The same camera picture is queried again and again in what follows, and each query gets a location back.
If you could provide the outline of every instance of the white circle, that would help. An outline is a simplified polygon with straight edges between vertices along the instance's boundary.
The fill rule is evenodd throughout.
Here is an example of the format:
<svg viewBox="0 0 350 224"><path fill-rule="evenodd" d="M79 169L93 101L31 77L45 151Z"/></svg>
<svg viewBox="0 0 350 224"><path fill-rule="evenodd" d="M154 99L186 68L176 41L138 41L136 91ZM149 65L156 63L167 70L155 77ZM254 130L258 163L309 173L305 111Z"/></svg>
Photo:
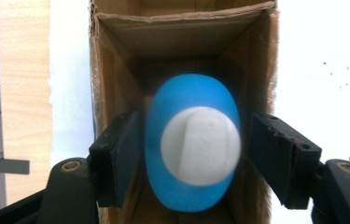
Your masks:
<svg viewBox="0 0 350 224"><path fill-rule="evenodd" d="M241 137L220 111L196 106L176 114L161 138L161 155L169 172L194 186L225 179L241 155Z"/></svg>

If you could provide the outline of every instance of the white wall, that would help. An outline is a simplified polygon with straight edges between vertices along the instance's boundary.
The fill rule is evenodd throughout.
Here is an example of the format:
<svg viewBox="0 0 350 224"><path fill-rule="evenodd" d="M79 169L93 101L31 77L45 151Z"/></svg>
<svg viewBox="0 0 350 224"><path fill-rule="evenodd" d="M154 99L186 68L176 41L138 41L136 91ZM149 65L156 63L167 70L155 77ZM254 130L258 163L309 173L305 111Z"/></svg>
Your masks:
<svg viewBox="0 0 350 224"><path fill-rule="evenodd" d="M279 10L274 114L322 147L322 162L350 160L350 1L279 0ZM273 195L272 223L311 223L310 213Z"/></svg>

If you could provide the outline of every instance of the screw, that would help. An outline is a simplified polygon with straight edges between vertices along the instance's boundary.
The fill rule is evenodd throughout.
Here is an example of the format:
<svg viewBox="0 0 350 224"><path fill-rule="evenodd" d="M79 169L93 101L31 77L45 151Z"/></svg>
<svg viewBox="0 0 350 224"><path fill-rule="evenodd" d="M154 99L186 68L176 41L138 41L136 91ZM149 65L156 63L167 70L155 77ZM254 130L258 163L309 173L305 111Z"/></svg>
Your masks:
<svg viewBox="0 0 350 224"><path fill-rule="evenodd" d="M68 161L61 167L62 172L73 172L75 170L78 170L78 168L81 167L81 162L79 161Z"/></svg>

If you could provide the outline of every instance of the cardboard box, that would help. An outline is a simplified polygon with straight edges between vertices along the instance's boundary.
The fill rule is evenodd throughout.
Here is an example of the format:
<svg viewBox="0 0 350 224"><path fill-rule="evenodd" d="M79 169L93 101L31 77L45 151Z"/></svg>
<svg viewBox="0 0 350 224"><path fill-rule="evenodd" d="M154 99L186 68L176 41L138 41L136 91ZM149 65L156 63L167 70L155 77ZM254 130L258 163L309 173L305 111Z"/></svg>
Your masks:
<svg viewBox="0 0 350 224"><path fill-rule="evenodd" d="M232 93L242 121L243 153L225 198L196 214L171 211L155 198L143 161L122 209L102 223L268 223L270 196L244 156L253 112L270 112L278 13L261 0L95 0L91 2L91 75L97 133L116 115L148 111L168 78L199 73Z"/></svg>

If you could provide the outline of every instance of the box flap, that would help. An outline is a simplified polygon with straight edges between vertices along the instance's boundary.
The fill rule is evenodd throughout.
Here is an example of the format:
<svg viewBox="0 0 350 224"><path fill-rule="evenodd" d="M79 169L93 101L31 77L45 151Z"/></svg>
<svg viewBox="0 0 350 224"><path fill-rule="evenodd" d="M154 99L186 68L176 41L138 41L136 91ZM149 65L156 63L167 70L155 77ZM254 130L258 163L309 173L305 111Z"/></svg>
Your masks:
<svg viewBox="0 0 350 224"><path fill-rule="evenodd" d="M97 20L141 60L219 54L275 2L214 12L139 17L97 13Z"/></svg>

